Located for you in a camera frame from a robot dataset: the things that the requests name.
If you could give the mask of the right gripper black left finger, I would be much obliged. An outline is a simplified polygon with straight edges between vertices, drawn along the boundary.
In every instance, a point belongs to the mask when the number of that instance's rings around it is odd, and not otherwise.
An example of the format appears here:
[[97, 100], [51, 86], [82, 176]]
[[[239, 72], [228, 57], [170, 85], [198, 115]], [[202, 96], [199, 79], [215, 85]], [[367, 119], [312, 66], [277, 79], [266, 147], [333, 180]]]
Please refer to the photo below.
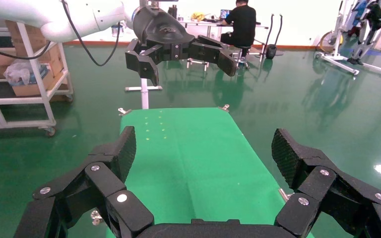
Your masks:
[[136, 154], [133, 126], [96, 146], [77, 168], [39, 186], [15, 231], [16, 238], [65, 238], [81, 216], [96, 209], [117, 238], [135, 238], [154, 225], [153, 214], [127, 189]]

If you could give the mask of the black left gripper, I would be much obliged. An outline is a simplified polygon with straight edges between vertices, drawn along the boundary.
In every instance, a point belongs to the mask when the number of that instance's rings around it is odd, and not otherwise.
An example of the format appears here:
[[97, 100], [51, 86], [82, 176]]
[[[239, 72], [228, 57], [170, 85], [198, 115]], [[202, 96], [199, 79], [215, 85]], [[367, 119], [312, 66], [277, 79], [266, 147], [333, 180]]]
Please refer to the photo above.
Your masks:
[[137, 39], [132, 39], [126, 48], [127, 69], [150, 80], [153, 86], [159, 85], [157, 64], [161, 61], [192, 58], [216, 64], [228, 76], [236, 73], [237, 63], [226, 44], [202, 35], [195, 39], [172, 15], [159, 8], [137, 9], [132, 26]]

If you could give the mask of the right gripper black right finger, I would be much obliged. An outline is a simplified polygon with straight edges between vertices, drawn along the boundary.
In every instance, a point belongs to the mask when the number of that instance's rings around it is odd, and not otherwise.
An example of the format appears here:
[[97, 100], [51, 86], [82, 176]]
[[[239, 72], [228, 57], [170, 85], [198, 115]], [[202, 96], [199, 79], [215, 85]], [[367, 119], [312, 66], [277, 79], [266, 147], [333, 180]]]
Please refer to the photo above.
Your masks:
[[355, 238], [381, 238], [381, 190], [340, 170], [321, 150], [276, 129], [272, 157], [293, 194], [274, 224], [305, 238], [321, 213]]

